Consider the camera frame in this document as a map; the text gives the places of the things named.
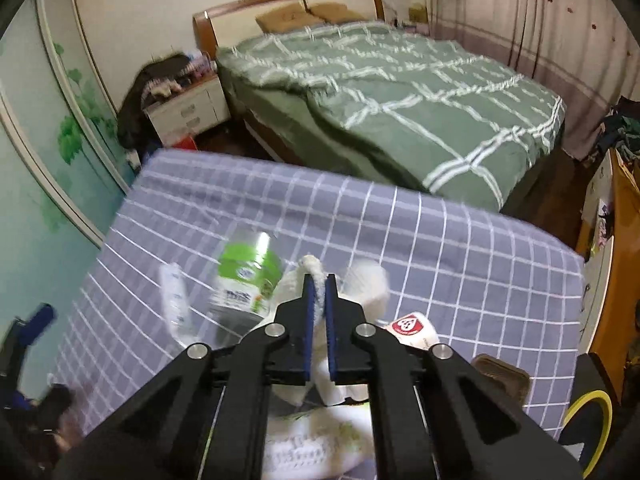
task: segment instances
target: green plaid duvet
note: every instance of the green plaid duvet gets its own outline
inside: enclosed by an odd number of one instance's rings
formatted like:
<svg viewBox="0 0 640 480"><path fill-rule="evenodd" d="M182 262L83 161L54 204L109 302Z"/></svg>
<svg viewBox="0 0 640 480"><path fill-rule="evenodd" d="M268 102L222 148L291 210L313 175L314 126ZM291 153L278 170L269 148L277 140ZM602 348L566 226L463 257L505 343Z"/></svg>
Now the green plaid duvet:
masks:
<svg viewBox="0 0 640 480"><path fill-rule="evenodd" d="M384 23L267 34L220 48L218 62L249 86L299 95L409 186L493 211L564 119L561 98L503 64Z"/></svg>

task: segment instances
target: metal screw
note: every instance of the metal screw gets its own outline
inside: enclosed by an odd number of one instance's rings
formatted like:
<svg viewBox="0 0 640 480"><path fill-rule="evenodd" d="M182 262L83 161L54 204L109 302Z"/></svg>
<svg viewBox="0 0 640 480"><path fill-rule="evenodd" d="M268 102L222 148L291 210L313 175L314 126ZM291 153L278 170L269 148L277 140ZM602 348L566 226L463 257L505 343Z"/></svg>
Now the metal screw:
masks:
<svg viewBox="0 0 640 480"><path fill-rule="evenodd" d="M431 347L433 356L437 359L449 359L453 355L453 350L449 345L439 343Z"/></svg>
<svg viewBox="0 0 640 480"><path fill-rule="evenodd" d="M376 333L376 327L369 323L360 323L356 327L356 334L362 337L371 337Z"/></svg>
<svg viewBox="0 0 640 480"><path fill-rule="evenodd" d="M187 349L187 355L191 359L202 359L205 355L207 355L208 352L209 351L207 350L207 347L201 343L196 343L195 345L191 345Z"/></svg>
<svg viewBox="0 0 640 480"><path fill-rule="evenodd" d="M264 333L269 337L280 337L285 333L285 328L280 323L269 323L264 327Z"/></svg>

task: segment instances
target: nightstand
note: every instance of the nightstand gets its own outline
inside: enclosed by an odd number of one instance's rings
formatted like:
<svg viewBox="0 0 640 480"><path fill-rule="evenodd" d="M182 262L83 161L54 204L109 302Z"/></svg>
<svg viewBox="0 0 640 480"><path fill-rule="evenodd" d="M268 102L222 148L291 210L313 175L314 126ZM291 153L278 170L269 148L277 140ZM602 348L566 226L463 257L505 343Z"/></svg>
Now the nightstand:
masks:
<svg viewBox="0 0 640 480"><path fill-rule="evenodd" d="M165 103L151 105L145 113L165 146L231 117L217 74L201 79Z"/></svg>

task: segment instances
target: purple grid bedsheet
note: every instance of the purple grid bedsheet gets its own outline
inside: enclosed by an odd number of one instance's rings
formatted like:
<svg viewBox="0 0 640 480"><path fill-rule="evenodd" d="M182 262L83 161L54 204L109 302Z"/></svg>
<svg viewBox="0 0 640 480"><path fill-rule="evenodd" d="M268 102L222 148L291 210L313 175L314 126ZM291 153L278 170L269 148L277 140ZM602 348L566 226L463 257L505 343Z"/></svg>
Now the purple grid bedsheet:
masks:
<svg viewBox="0 0 640 480"><path fill-rule="evenodd" d="M179 352L161 318L160 263L185 272L202 341L238 340L208 314L210 277L238 222L276 234L289 268L304 254L336 273L354 258L378 261L392 289L387 321L421 311L466 359L487 353L525 369L526 411L558 436L577 356L582 260L556 238L404 189L179 150L158 152L136 180L60 345L54 375L81 392L85 431ZM286 412L283 404L272 409ZM348 473L374 476L373 461Z"/></svg>

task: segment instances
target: wooden cabinet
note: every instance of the wooden cabinet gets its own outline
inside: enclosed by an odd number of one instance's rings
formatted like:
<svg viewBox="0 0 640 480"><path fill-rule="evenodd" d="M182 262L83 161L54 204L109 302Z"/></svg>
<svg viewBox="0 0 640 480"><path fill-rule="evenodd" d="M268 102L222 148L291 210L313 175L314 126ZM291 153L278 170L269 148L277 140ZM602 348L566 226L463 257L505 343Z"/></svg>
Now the wooden cabinet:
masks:
<svg viewBox="0 0 640 480"><path fill-rule="evenodd" d="M638 335L635 311L640 300L640 192L615 150L607 152L587 189L576 247L583 256L590 250L599 198L612 203L613 236L585 264L579 347L581 352L597 354L620 398L626 352Z"/></svg>

